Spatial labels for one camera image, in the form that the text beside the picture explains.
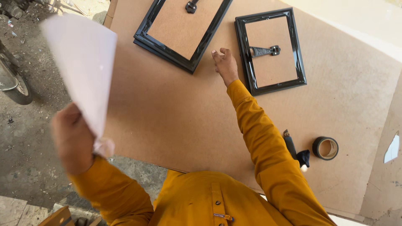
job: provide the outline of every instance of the hand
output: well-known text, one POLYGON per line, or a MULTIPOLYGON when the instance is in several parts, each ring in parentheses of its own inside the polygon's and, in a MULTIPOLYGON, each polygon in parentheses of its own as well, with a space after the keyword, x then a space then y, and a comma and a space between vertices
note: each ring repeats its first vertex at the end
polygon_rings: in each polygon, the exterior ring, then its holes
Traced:
POLYGON ((220 51, 224 55, 219 55, 216 50, 213 50, 212 58, 215 60, 215 71, 221 75, 226 87, 228 87, 232 82, 239 79, 237 63, 230 49, 221 48, 220 51))
POLYGON ((77 105, 70 103, 52 120, 53 140, 62 165, 69 174, 82 174, 91 168, 94 136, 77 105))

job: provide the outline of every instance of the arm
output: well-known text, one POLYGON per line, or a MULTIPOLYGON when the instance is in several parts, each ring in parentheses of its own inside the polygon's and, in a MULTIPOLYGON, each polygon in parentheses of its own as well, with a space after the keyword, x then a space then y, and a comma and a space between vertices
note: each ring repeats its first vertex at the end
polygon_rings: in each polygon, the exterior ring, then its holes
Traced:
POLYGON ((77 192, 100 210, 108 225, 148 225, 154 213, 149 195, 105 159, 93 158, 94 137, 75 104, 53 118, 53 138, 77 192))
POLYGON ((287 150, 278 129, 238 80, 237 64, 230 51, 222 48, 221 52, 225 56, 212 53, 217 64, 216 72, 221 74, 228 87, 240 131, 255 165, 257 183, 268 202, 295 226, 334 226, 308 186, 299 163, 287 150))

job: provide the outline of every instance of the glossy black frame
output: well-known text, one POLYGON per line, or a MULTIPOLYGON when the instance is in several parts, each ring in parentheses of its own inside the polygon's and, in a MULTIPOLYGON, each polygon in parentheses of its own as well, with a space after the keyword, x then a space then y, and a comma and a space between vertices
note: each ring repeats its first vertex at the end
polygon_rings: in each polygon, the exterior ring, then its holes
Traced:
POLYGON ((286 8, 270 12, 258 13, 248 16, 236 17, 234 22, 237 32, 237 39, 239 42, 239 49, 242 58, 242 65, 248 91, 252 96, 257 96, 265 93, 275 92, 279 90, 289 89, 297 86, 307 85, 306 74, 304 72, 302 53, 300 51, 299 38, 297 36, 295 18, 293 16, 293 8, 286 8), (254 66, 252 64, 252 55, 250 46, 248 45, 248 38, 246 32, 246 23, 252 23, 262 20, 269 20, 281 16, 287 17, 287 25, 289 28, 290 40, 292 43, 293 55, 295 60, 295 67, 297 79, 281 82, 264 87, 258 87, 255 78, 254 66))
POLYGON ((198 66, 198 63, 201 60, 202 55, 205 52, 205 49, 207 48, 213 35, 218 29, 223 17, 225 16, 225 13, 228 10, 231 2, 232 0, 223 0, 221 6, 219 7, 211 23, 209 24, 207 31, 205 32, 203 38, 201 39, 201 42, 199 43, 190 60, 186 59, 179 53, 173 51, 169 47, 165 46, 163 43, 160 43, 158 40, 147 34, 160 9, 163 7, 165 0, 154 0, 151 8, 148 10, 144 20, 142 21, 141 25, 134 35, 134 43, 193 74, 198 66))

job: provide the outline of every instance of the torn paper piece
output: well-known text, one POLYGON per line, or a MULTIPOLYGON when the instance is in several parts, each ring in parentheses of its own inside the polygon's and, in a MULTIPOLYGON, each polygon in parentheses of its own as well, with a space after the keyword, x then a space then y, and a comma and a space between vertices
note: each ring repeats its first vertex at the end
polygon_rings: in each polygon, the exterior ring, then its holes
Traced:
POLYGON ((392 159, 398 157, 399 151, 399 131, 396 132, 394 139, 392 140, 387 152, 384 155, 384 163, 391 161, 392 159))
POLYGON ((114 143, 101 138, 105 129, 117 35, 86 17, 74 14, 52 16, 41 27, 68 93, 96 137, 94 151, 104 157, 111 156, 114 143))

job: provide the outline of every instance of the sleeve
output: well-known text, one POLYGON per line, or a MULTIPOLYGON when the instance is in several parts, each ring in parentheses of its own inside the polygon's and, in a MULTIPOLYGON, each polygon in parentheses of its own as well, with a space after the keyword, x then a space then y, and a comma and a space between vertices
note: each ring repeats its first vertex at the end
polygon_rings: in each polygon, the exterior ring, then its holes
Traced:
POLYGON ((108 225, 148 225, 154 213, 149 195, 105 159, 97 156, 88 171, 68 177, 108 225))
POLYGON ((227 90, 238 125, 255 165, 255 178, 267 200, 293 225, 332 225, 286 148, 278 129, 240 80, 227 90))

